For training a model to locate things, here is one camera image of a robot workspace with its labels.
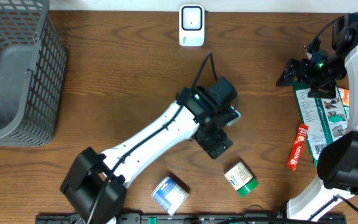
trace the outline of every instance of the wood grain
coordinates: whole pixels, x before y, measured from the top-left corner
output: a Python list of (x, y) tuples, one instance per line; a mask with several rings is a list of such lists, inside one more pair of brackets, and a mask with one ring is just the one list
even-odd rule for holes
[[(141, 173), (125, 207), (163, 213), (150, 194), (172, 173), (190, 188), (179, 213), (242, 212), (250, 204), (278, 210), (316, 176), (307, 147), (296, 172), (286, 167), (301, 119), (292, 88), (276, 88), (275, 82), (287, 60), (303, 58), (303, 46), (337, 15), (208, 13), (206, 40), (197, 48), (178, 44), (174, 12), (50, 16), (70, 48), (56, 135), (45, 147), (0, 147), (0, 223), (34, 223), (39, 213), (73, 212), (60, 184), (75, 156), (88, 146), (100, 152), (119, 144), (152, 122), (178, 90), (191, 85), (208, 50), (218, 74), (239, 94), (242, 119), (226, 129), (233, 147), (212, 161), (197, 143), (180, 143)], [(322, 38), (328, 49), (330, 31)], [(200, 83), (213, 83), (209, 67)], [(223, 176), (239, 159), (260, 183), (244, 198)], [(358, 197), (352, 202), (358, 206)], [(334, 211), (358, 223), (358, 214), (346, 205)]]

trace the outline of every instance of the gray basket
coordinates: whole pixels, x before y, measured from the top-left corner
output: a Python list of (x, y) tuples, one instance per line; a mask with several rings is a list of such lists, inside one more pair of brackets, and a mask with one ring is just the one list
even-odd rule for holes
[(48, 0), (0, 0), (0, 146), (53, 138), (67, 56)]

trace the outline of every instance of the white wall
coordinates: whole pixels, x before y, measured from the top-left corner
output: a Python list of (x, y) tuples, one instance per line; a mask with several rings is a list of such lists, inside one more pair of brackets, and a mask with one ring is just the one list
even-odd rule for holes
[(177, 11), (186, 3), (213, 12), (358, 12), (358, 0), (50, 0), (50, 9)]

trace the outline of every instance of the can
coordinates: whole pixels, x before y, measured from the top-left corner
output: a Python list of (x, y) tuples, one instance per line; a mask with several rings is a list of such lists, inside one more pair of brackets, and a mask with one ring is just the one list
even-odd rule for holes
[(164, 178), (152, 193), (152, 198), (170, 216), (175, 214), (188, 197), (189, 194), (169, 177)]
[(237, 163), (224, 176), (241, 197), (246, 196), (258, 186), (258, 182), (242, 162)]

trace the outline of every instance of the basket bottom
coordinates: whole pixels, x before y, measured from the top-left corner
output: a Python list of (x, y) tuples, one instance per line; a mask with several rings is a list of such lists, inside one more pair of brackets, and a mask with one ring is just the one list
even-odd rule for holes
[(25, 71), (30, 67), (33, 45), (13, 45), (0, 57), (0, 129), (15, 117), (21, 102)]

